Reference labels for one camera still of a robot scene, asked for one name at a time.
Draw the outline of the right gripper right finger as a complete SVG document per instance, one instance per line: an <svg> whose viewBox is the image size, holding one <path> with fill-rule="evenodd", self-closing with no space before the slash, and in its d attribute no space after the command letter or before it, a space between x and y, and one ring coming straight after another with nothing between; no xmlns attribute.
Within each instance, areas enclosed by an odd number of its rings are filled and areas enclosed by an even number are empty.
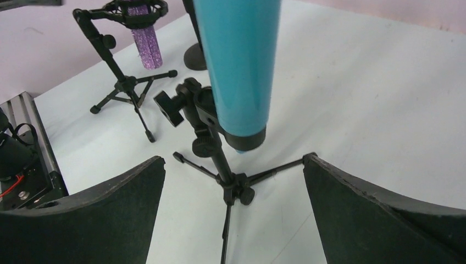
<svg viewBox="0 0 466 264"><path fill-rule="evenodd" d="M327 263L465 263L465 210L403 196L313 153L303 164Z"/></svg>

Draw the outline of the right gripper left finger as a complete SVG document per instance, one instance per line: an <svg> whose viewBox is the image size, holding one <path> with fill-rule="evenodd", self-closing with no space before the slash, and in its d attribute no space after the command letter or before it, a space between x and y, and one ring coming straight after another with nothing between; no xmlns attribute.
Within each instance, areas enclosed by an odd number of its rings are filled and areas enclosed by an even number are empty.
<svg viewBox="0 0 466 264"><path fill-rule="evenodd" d="M154 156L70 196L1 213L1 263L145 263L164 165Z"/></svg>

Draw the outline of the tripod stand with shock mount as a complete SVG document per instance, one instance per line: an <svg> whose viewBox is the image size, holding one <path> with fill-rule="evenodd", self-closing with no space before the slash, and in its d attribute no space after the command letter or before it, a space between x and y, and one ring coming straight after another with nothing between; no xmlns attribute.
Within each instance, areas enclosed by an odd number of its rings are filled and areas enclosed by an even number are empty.
<svg viewBox="0 0 466 264"><path fill-rule="evenodd" d="M143 116L140 112L140 107L153 82L164 78L174 78L178 75L177 70L170 70L166 73L142 78L125 75L111 53L111 50L116 47L115 37L110 34L101 34L93 23L95 20L106 19L117 22L131 30L131 21L135 20L136 16L129 16L127 9L130 6L139 6L142 4L149 4L153 8L157 8L160 12L160 18L168 13L168 4L166 1L111 1L100 9L73 10L73 17L79 28L116 77L114 90L101 102L90 108L90 112L93 114L99 113L104 105L111 100L115 100L133 105L134 111L139 116L139 119L142 120Z"/></svg>

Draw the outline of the tripod stand with clip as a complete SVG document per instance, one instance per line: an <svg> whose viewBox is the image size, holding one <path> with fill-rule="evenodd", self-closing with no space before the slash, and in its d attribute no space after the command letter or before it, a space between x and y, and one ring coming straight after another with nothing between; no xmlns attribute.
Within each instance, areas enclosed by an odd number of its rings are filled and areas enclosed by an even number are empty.
<svg viewBox="0 0 466 264"><path fill-rule="evenodd" d="M192 126L196 138L192 142L192 152L200 158L210 158L217 173L195 164L181 153L174 152L173 157L180 163L186 163L198 171L214 179L223 190L223 200L226 204L226 216L222 232L221 263L226 263L231 209L236 200L248 206L254 199L253 185L258 184L278 172L302 165L303 159L283 164L264 172L247 176L244 173L233 173L222 148L220 135L225 131L218 124L213 91L210 86L202 87L195 78L187 78L175 89L175 96L170 97L164 91L154 97L162 114L172 126L177 127L184 120Z"/></svg>

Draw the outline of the black round base mic stand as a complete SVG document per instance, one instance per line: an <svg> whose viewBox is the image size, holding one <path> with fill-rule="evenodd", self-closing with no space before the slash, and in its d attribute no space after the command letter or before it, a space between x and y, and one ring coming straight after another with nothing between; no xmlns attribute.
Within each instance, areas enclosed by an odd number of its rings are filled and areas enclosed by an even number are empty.
<svg viewBox="0 0 466 264"><path fill-rule="evenodd" d="M206 60L204 57L201 37L195 13L193 0L182 0L186 13L190 17L191 24L195 31L197 43L192 45L184 54L184 63L191 70L203 71L207 69Z"/></svg>

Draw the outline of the purple glitter microphone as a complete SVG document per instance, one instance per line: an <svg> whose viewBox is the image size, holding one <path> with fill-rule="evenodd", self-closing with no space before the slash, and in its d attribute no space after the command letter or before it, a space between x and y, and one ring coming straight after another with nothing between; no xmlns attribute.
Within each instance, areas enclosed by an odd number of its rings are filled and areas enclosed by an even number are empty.
<svg viewBox="0 0 466 264"><path fill-rule="evenodd" d="M149 4L142 4L128 7L127 13L136 17L130 25L143 66L149 70L161 67L163 60L154 29L160 12Z"/></svg>

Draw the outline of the blue toy microphone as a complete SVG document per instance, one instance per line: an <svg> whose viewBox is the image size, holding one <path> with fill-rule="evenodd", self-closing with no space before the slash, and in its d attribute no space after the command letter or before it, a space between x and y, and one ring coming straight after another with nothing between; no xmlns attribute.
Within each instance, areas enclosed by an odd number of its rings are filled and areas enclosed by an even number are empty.
<svg viewBox="0 0 466 264"><path fill-rule="evenodd" d="M226 142L235 150L265 140L280 1L195 1L200 37Z"/></svg>

